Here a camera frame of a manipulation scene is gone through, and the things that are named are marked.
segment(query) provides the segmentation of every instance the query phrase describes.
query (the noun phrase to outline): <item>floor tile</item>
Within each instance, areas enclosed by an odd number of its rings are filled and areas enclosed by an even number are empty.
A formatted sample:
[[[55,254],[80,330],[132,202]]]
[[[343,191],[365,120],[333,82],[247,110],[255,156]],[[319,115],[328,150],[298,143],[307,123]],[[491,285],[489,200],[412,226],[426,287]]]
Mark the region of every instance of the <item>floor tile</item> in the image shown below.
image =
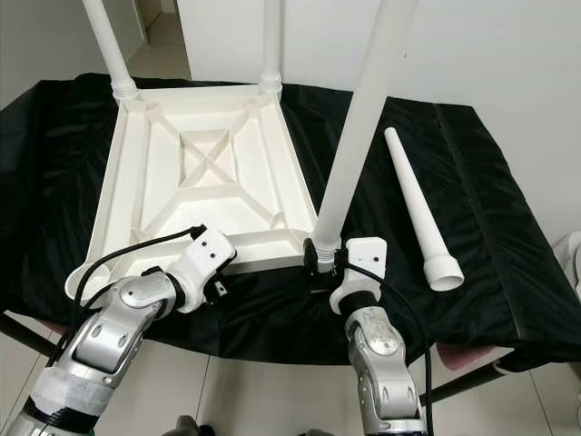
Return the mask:
[[[33,332],[36,332],[45,338],[47,338],[48,335],[51,333],[51,330],[48,327],[46,327],[44,324],[37,321],[36,319],[31,318],[30,316],[24,316],[10,311],[6,311],[5,314],[10,316],[11,318],[14,318],[24,326],[28,327]]]
[[[18,413],[20,413],[23,406],[25,405],[26,400],[30,396],[30,392],[32,392],[32,389],[34,387],[34,383],[36,382],[36,379],[38,378],[41,371],[44,369],[47,361],[48,361],[48,358],[44,357],[42,354],[38,356],[38,359],[36,359],[36,362],[34,363],[33,369],[31,370],[28,379],[26,379],[25,384],[23,386],[23,389],[20,391],[20,394],[18,395],[18,398],[15,401],[15,404],[14,404],[14,407],[12,408],[10,416],[8,417],[8,419],[6,421],[6,426],[2,432],[3,436],[4,436],[5,432],[8,432],[10,424],[16,419],[16,417],[18,416]]]
[[[0,431],[40,354],[0,333]]]
[[[182,23],[177,14],[160,14],[147,29],[150,45],[185,45]]]
[[[319,428],[362,434],[350,367],[210,358],[198,421],[221,436],[296,436]]]
[[[158,436],[198,411],[208,356],[145,341],[95,427],[97,435]]]
[[[493,361],[509,349],[495,350]],[[433,387],[449,382],[475,368],[447,369],[432,347]],[[419,392],[424,392],[423,357],[410,372]],[[434,431],[444,436],[550,436],[547,420],[528,372],[510,374],[434,404]]]
[[[127,62],[132,76],[190,79],[188,55],[183,45],[150,45]]]
[[[553,436],[581,436],[577,424],[581,379],[566,363],[549,363],[531,371]]]

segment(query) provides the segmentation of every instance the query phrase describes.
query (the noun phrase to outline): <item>black fabric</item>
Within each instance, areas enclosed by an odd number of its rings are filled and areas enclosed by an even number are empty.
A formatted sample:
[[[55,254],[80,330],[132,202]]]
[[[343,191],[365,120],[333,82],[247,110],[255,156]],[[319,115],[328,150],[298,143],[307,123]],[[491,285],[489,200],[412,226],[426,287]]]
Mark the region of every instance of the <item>black fabric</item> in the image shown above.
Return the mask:
[[[137,79],[140,88],[208,85]],[[284,86],[281,107],[319,209],[351,93]],[[0,114],[0,309],[66,323],[67,275],[83,263],[117,107],[109,77],[41,82]],[[383,130],[395,126],[451,253],[466,276],[432,292]],[[432,341],[515,347],[538,364],[581,360],[581,306],[540,232],[505,159],[467,106],[389,99],[343,236],[389,245],[387,280],[426,320]],[[346,363],[340,317],[309,292],[302,268],[223,281],[214,306],[156,322],[149,338],[190,350],[268,362]],[[422,353],[410,315],[389,292],[380,304]]]

